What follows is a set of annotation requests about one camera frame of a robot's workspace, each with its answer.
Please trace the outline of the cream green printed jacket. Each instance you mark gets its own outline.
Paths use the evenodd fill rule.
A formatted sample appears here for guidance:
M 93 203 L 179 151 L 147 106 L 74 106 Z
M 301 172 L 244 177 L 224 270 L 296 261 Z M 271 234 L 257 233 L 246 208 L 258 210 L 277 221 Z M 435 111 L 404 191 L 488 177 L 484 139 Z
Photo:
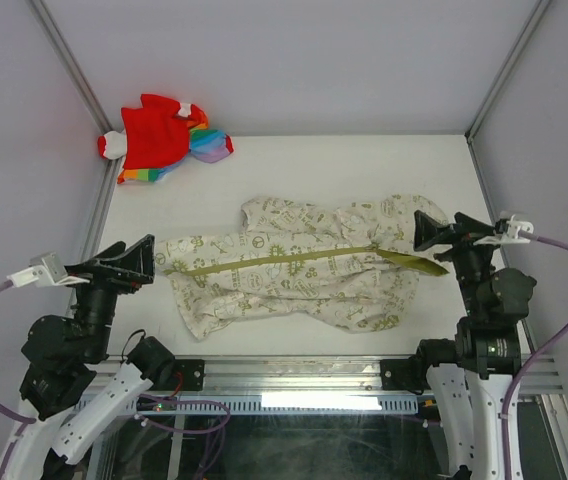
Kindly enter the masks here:
M 155 265 L 198 340 L 246 320 L 307 314 L 349 333 L 400 324 L 423 277 L 447 275 L 414 249 L 415 214 L 446 214 L 417 194 L 328 209 L 277 197 L 241 207 L 237 232 L 157 242 Z

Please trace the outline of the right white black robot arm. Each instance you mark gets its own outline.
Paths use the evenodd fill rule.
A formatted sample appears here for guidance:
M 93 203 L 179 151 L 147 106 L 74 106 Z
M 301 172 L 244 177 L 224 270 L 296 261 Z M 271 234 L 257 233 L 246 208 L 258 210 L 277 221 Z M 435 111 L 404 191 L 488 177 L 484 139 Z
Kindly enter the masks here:
M 521 477 L 517 438 L 518 374 L 522 350 L 518 324 L 529 314 L 536 280 L 514 268 L 496 269 L 493 254 L 503 245 L 527 244 L 532 223 L 515 215 L 489 225 L 461 212 L 444 224 L 421 210 L 414 213 L 413 247 L 425 252 L 436 246 L 434 260 L 452 264 L 465 314 L 451 341 L 421 341 L 411 363 L 412 378 L 433 387 L 447 374 L 446 363 L 462 369 L 469 391 L 474 452 L 457 477 L 516 479 Z

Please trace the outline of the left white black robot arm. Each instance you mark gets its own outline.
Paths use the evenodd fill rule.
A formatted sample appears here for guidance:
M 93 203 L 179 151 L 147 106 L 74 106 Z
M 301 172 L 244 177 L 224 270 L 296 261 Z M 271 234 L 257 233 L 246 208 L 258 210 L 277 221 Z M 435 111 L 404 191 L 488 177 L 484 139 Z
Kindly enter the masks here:
M 70 287 L 72 316 L 36 320 L 21 348 L 28 368 L 19 389 L 19 409 L 0 404 L 13 427 L 0 454 L 0 479 L 70 479 L 100 434 L 124 408 L 173 377 L 173 354 L 156 338 L 140 340 L 116 374 L 79 412 L 73 411 L 107 358 L 117 300 L 155 278 L 155 238 L 133 245 L 118 241 L 75 265 L 54 252 L 31 259 L 9 275 L 0 292 L 27 285 Z

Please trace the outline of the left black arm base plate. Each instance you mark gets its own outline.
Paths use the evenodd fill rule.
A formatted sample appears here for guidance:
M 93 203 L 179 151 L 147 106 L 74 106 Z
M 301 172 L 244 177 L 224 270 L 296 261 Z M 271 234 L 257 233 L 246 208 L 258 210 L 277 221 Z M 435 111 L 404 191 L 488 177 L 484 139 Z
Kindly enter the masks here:
M 168 379 L 169 389 L 180 392 L 199 392 L 205 378 L 203 359 L 175 359 Z

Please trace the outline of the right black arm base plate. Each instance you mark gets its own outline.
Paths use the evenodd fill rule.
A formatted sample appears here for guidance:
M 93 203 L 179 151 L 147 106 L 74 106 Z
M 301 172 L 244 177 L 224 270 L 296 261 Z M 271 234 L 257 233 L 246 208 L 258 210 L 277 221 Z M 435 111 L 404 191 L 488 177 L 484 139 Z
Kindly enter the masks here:
M 382 359 L 379 366 L 381 385 L 385 391 L 406 391 L 421 395 L 428 388 L 421 364 L 412 357 Z

